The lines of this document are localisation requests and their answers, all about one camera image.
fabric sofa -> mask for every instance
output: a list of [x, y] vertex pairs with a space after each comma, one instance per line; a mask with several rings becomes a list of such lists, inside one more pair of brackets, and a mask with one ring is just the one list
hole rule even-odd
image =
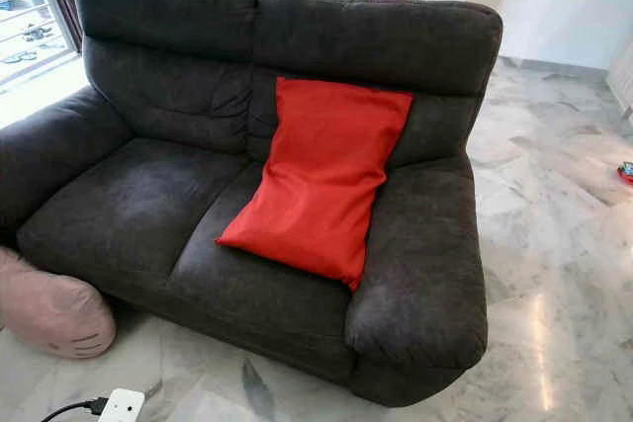
[[[465, 144], [497, 57], [496, 12], [400, 0], [77, 2], [91, 86], [0, 130], [5, 245], [387, 406], [432, 395], [482, 358]], [[261, 180], [277, 75], [414, 93], [354, 294], [214, 243]]]

dark gray sofa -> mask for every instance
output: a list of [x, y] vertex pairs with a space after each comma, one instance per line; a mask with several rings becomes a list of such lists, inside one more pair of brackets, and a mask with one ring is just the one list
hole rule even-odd
[[[465, 144], [497, 56], [497, 13], [396, 0], [77, 1], [91, 87], [0, 130], [5, 245], [388, 406], [480, 360]], [[355, 294], [214, 243], [261, 179], [278, 74], [414, 93]]]

sofa backrest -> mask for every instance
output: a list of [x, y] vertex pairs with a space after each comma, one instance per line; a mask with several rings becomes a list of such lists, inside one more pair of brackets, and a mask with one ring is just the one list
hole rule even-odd
[[459, 153], [501, 21], [401, 0], [78, 0], [92, 84], [144, 136], [265, 160], [277, 75], [411, 91], [389, 166]]
[[257, 0], [77, 0], [88, 77], [141, 136], [245, 148]]

marble floor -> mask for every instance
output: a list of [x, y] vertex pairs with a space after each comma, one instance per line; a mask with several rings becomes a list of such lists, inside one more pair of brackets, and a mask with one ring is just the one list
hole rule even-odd
[[633, 126], [620, 114], [603, 82], [497, 64], [468, 147], [490, 345], [417, 405], [386, 409], [124, 309], [116, 345], [93, 361], [0, 331], [0, 420], [41, 420], [117, 386], [145, 392], [143, 422], [633, 420], [633, 187], [614, 172], [633, 159]]

sofa armrest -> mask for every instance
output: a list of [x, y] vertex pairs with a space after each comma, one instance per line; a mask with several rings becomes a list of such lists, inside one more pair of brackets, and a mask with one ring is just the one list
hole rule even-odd
[[345, 338], [370, 360], [408, 372], [467, 369], [483, 356], [486, 296], [466, 155], [391, 172]]
[[0, 129], [0, 235], [131, 136], [92, 87]]

